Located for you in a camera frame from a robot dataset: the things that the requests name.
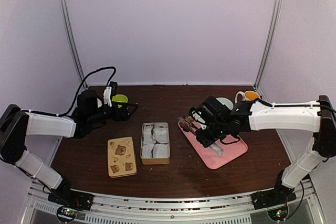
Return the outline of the aluminium frame post left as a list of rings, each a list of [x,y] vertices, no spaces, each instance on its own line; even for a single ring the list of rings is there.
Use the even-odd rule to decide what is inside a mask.
[[[79,80],[82,81],[85,75],[84,75],[83,68],[82,68],[82,65],[79,59],[75,37],[74,37],[73,30],[72,30],[67,0],[59,0],[59,1],[60,1],[61,14],[62,14],[65,31],[66,31],[66,37],[67,37],[69,48],[70,48],[70,53],[71,53],[71,56],[72,56],[72,59],[75,65],[76,73],[79,77]]]

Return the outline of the rectangular tin box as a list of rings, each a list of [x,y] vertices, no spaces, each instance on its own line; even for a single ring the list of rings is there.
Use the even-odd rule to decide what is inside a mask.
[[[140,158],[143,165],[170,163],[169,125],[166,122],[142,124]]]

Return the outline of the aluminium frame rail right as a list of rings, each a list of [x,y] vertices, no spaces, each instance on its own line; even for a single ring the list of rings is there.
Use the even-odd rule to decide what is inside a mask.
[[[261,62],[259,65],[257,77],[254,83],[255,89],[259,89],[263,75],[267,67],[267,62],[269,60],[272,44],[274,42],[277,24],[279,21],[283,1],[284,0],[274,0],[274,5],[272,8],[272,14],[271,14],[268,33],[267,33],[266,43],[265,43],[264,50],[262,53],[262,58],[261,58]]]

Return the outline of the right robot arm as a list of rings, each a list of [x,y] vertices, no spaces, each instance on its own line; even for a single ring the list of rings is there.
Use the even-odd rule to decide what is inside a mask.
[[[189,115],[201,124],[195,135],[204,147],[229,135],[239,138],[241,132],[275,129],[312,133],[306,151],[279,174],[278,184],[269,192],[274,204],[287,198],[320,163],[335,157],[335,109],[326,95],[304,103],[268,103],[256,98],[230,106],[209,96],[190,108]]]

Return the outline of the floral white mug yellow inside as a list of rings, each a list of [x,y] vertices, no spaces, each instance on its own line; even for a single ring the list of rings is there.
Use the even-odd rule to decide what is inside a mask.
[[[255,91],[238,91],[235,95],[235,103],[238,101],[254,101],[256,99],[260,99],[260,95]]]

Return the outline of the light blue striped bowl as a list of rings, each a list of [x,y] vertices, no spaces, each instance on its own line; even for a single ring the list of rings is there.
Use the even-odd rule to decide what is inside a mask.
[[[218,97],[216,100],[219,101],[222,105],[225,105],[229,110],[232,110],[234,107],[234,104],[228,98]]]

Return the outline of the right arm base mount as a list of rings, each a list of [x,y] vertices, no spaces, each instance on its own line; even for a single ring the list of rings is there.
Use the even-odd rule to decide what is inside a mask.
[[[284,205],[297,199],[293,188],[277,184],[273,189],[257,191],[251,194],[251,200],[255,210]]]

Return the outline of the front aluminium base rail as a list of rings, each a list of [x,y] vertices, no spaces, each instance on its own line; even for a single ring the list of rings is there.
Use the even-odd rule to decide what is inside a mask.
[[[93,194],[89,211],[81,211],[70,223],[327,223],[311,180],[295,189],[296,199],[287,205],[256,209],[252,194],[242,193],[197,198],[138,198]],[[19,223],[62,223],[56,217],[59,207],[49,202],[42,185],[33,182],[28,191]],[[289,219],[273,221],[274,210],[289,208]]]

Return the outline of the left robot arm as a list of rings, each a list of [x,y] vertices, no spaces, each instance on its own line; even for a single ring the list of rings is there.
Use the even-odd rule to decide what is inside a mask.
[[[1,116],[1,159],[16,166],[55,189],[55,196],[64,205],[71,205],[75,192],[63,185],[65,179],[54,169],[30,152],[26,137],[32,135],[84,138],[99,124],[108,120],[127,121],[138,109],[138,104],[114,101],[111,88],[107,87],[100,97],[94,90],[81,92],[75,99],[75,109],[61,114],[23,110],[15,104],[7,107]]]

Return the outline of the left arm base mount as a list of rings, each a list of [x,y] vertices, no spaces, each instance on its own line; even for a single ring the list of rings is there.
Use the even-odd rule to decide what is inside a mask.
[[[93,194],[73,190],[70,180],[63,176],[61,178],[60,185],[50,190],[48,201],[78,210],[91,210]]]

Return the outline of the pink plastic tray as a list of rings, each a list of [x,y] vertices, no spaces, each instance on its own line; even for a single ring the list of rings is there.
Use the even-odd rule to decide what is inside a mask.
[[[193,121],[193,123],[200,128],[200,125],[197,122]],[[210,148],[204,148],[201,143],[196,140],[194,134],[184,131],[181,126],[179,126],[179,128],[209,169],[218,169],[242,156],[248,150],[247,144],[241,138],[237,143],[233,143],[236,139],[229,135],[223,140],[224,144],[220,141],[215,142],[224,149],[223,155],[217,156]]]

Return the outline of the lime green bowl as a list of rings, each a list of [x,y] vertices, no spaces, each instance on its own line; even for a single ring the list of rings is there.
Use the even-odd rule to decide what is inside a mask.
[[[122,105],[124,103],[128,103],[129,99],[126,95],[124,94],[116,94],[115,96],[112,97],[112,102],[116,102],[118,109],[122,108]]]

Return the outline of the clear plastic tongs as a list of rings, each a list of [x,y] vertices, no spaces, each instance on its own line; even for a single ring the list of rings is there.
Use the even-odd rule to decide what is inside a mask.
[[[222,156],[224,153],[224,149],[217,145],[214,142],[211,142],[210,140],[207,140],[204,136],[204,132],[202,128],[197,127],[193,121],[191,120],[190,117],[188,116],[183,116],[179,117],[179,126],[182,127],[182,129],[186,132],[191,132],[192,134],[195,135],[196,140],[201,143],[201,145],[204,148],[210,148],[213,152],[216,153],[217,156]]]

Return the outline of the bear print tin lid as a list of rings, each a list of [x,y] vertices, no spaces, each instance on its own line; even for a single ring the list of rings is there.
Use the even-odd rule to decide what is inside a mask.
[[[132,137],[108,140],[107,151],[109,177],[132,176],[138,172]]]

